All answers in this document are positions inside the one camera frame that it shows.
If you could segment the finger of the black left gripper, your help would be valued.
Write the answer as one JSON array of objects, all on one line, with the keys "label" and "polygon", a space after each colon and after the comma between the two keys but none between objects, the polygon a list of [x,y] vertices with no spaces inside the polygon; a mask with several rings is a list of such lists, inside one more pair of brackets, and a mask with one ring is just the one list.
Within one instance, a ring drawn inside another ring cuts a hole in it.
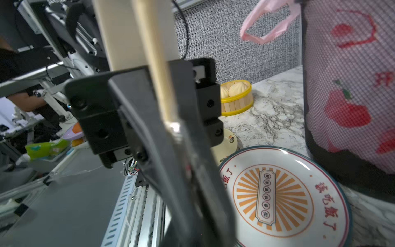
[{"label": "finger of the black left gripper", "polygon": [[203,223],[203,246],[233,247],[235,214],[211,151],[224,138],[215,62],[213,59],[173,60],[169,66],[190,160],[193,198]]}]

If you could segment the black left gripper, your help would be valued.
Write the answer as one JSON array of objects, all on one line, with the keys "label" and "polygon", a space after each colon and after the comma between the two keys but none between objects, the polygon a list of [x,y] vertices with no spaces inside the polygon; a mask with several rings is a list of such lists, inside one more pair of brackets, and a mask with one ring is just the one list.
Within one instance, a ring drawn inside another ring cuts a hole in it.
[{"label": "black left gripper", "polygon": [[[182,107],[195,103],[210,146],[221,144],[224,130],[214,59],[173,60],[169,68],[185,98]],[[151,161],[156,188],[169,208],[179,243],[196,247],[195,205],[173,136],[162,121],[148,66],[73,79],[64,91],[104,167],[112,168],[130,156],[143,163]]]}]

